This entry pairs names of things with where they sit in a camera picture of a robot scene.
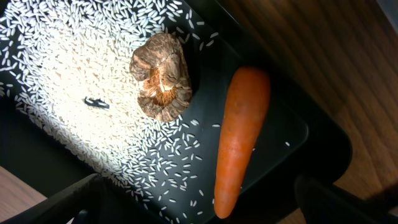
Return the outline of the orange carrot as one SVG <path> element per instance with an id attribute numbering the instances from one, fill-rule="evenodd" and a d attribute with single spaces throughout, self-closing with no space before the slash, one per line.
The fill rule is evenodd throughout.
<path id="1" fill-rule="evenodd" d="M 214 191 L 218 218 L 228 217 L 236 205 L 270 100 L 266 72 L 255 67 L 237 69 L 228 88 L 220 132 Z"/>

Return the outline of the brown mushroom scrap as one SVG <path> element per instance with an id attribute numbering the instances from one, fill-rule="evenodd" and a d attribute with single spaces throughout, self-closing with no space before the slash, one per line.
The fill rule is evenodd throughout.
<path id="1" fill-rule="evenodd" d="M 133 52 L 129 69 L 141 85 L 137 103 L 148 117 L 171 122 L 190 105 L 192 85 L 176 36 L 159 33 L 150 37 Z"/>

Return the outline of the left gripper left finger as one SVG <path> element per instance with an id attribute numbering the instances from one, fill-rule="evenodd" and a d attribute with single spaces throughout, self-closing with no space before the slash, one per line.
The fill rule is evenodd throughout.
<path id="1" fill-rule="evenodd" d="M 91 174 L 4 223 L 124 223 L 119 202 L 104 179 Z"/>

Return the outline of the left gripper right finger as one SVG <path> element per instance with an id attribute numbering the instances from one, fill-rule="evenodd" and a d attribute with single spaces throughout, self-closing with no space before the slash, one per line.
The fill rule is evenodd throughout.
<path id="1" fill-rule="evenodd" d="M 295 200 L 307 223 L 397 223 L 397 217 L 378 210 L 347 191 L 307 175 L 296 178 Z"/>

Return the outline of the white rice pile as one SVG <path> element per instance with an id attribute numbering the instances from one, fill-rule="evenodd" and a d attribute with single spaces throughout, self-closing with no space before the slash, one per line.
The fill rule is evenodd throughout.
<path id="1" fill-rule="evenodd" d="M 214 181 L 224 101 L 239 62 L 185 1 L 5 1 L 1 98 L 144 211 L 167 223 L 216 219 Z M 193 96 L 167 121 L 138 105 L 131 57 L 176 37 Z"/>

